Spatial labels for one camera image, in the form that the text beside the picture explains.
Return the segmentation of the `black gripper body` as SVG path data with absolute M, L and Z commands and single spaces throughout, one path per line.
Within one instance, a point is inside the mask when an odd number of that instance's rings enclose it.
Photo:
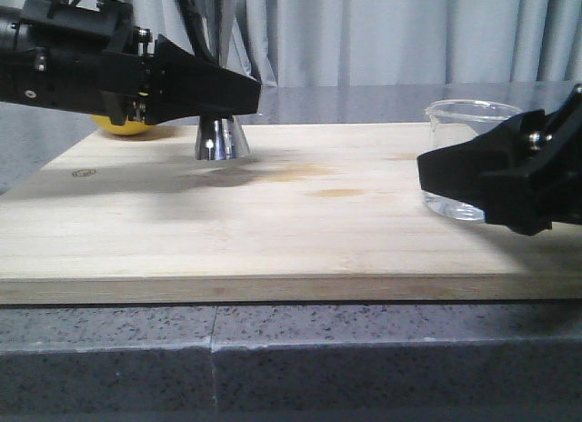
M 542 209 L 557 222 L 581 224 L 581 84 L 573 87 L 559 109 L 548 117 L 544 138 L 545 166 Z
M 146 46 L 133 7 L 101 0 L 95 10 L 51 0 L 1 9 L 1 99 L 106 116 L 146 119 Z

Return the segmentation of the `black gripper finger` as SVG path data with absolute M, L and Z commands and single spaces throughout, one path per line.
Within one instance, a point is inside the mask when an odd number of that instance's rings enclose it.
M 151 60 L 145 123 L 254 114 L 260 92 L 261 85 L 253 78 L 191 55 L 160 35 Z
M 547 159 L 529 137 L 544 138 L 556 117 L 534 110 L 509 118 L 465 143 L 417 158 L 421 188 L 481 209 L 485 222 L 520 235 L 536 235 L 556 221 L 545 193 Z

